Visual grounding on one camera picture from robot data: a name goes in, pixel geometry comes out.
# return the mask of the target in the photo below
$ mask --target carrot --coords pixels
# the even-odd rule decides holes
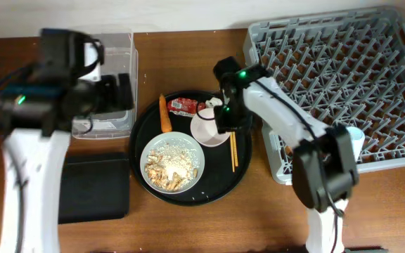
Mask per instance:
[[[168,117],[168,110],[167,110],[167,101],[163,94],[160,94],[159,97],[159,109],[160,109],[160,126],[162,128],[162,132],[168,133],[172,131],[172,123]]]

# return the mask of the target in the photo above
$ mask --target wooden table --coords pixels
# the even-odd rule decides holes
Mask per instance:
[[[214,64],[243,59],[246,30],[135,34],[140,54],[139,112],[160,93],[217,89]],[[36,38],[0,39],[0,78],[34,59]],[[290,186],[271,177],[260,131],[253,134],[250,168],[223,199],[178,207],[153,197],[134,177],[123,219],[59,226],[62,252],[246,252],[303,245],[304,207]],[[72,141],[69,154],[125,150],[128,140]],[[0,232],[4,195],[0,151]],[[347,247],[380,245],[405,252],[405,168],[362,174],[347,208]]]

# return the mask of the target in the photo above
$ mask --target wooden chopstick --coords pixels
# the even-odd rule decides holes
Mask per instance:
[[[233,158],[233,138],[232,138],[232,133],[230,136],[230,142],[231,142],[231,163],[232,163],[232,172],[236,172],[236,164]]]
[[[233,139],[233,160],[236,164],[236,167],[238,167],[238,157],[237,157],[237,137],[236,133],[232,132],[232,139]]]

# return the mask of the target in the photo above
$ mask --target white bowl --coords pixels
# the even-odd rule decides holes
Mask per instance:
[[[145,164],[148,162],[148,155],[151,152],[151,150],[154,150],[163,145],[166,145],[166,143],[168,143],[170,145],[184,145],[185,148],[188,148],[194,154],[193,159],[192,159],[193,168],[198,169],[196,178],[176,191],[165,190],[164,188],[156,186],[148,178],[148,173],[145,171]],[[177,193],[183,193],[184,191],[192,188],[200,180],[200,178],[204,172],[204,163],[205,163],[205,158],[204,158],[203,149],[195,141],[194,138],[191,138],[191,136],[189,136],[187,134],[171,131],[169,133],[160,134],[160,135],[154,137],[145,146],[145,148],[143,149],[143,151],[141,153],[141,157],[140,157],[140,170],[141,170],[141,175],[143,176],[143,179],[145,179],[146,183],[154,190],[156,190],[160,193],[177,194]]]
[[[212,119],[214,117],[213,108],[205,108],[199,111],[201,117]],[[206,147],[217,147],[229,139],[231,133],[218,134],[215,119],[205,120],[201,119],[198,115],[193,116],[190,123],[190,131],[194,139],[201,145]]]

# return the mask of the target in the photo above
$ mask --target red wrapper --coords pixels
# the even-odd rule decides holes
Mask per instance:
[[[196,114],[196,100],[188,98],[176,98],[168,101],[167,109],[169,112],[173,112],[175,115],[182,115],[186,117],[193,117]],[[205,103],[198,105],[198,111],[205,108]]]

